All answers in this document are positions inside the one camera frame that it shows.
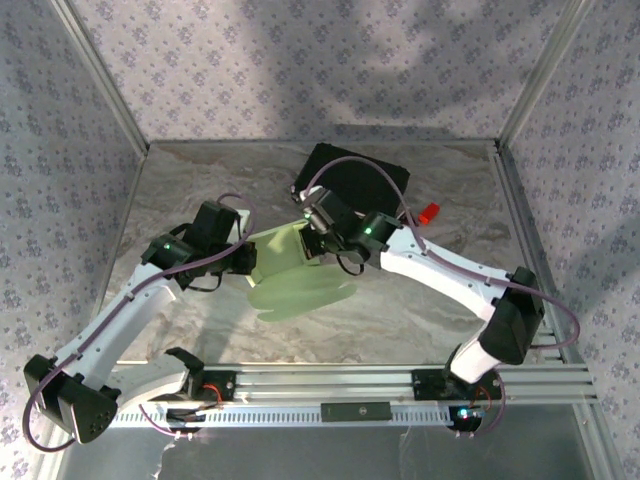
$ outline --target red object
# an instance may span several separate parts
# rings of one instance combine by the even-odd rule
[[[440,205],[438,205],[437,203],[431,203],[418,216],[418,220],[420,220],[420,223],[422,225],[427,225],[429,224],[429,222],[431,222],[431,220],[436,218],[439,211],[440,211]]]

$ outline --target marble surface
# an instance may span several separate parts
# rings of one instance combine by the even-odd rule
[[[194,218],[200,204],[227,191],[250,195],[258,231],[300,218],[289,186],[313,145],[153,145],[134,198],[108,302],[157,235]],[[484,148],[433,145],[347,146],[411,172],[410,205],[430,202],[439,216],[423,234],[473,260],[513,269],[522,260],[509,233]],[[215,294],[185,292],[125,352],[152,358],[182,346],[213,362],[439,363],[481,322],[441,294],[394,274],[367,269],[351,298],[281,323],[257,319],[244,277],[226,276]]]

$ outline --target patterned wallpaper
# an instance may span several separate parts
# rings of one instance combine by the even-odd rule
[[[640,479],[640,4],[599,2],[512,145],[629,478]]]
[[[0,17],[0,478],[27,478],[22,368],[87,323],[137,158],[48,2]]]
[[[565,0],[75,0],[147,140],[495,138]]]

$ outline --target gray marble floor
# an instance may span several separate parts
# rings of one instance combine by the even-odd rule
[[[288,189],[313,145],[160,144],[151,148],[135,194],[105,302],[113,298],[157,235],[193,219],[200,204],[227,191],[250,194],[258,231],[300,218]],[[352,146],[411,172],[410,205],[436,202],[423,227],[431,241],[476,261],[513,269],[522,260],[509,233],[482,148]],[[450,299],[409,279],[368,269],[358,292],[281,323],[257,319],[242,277],[215,294],[185,292],[154,319],[123,359],[149,359],[182,346],[206,362],[438,363],[479,327]]]

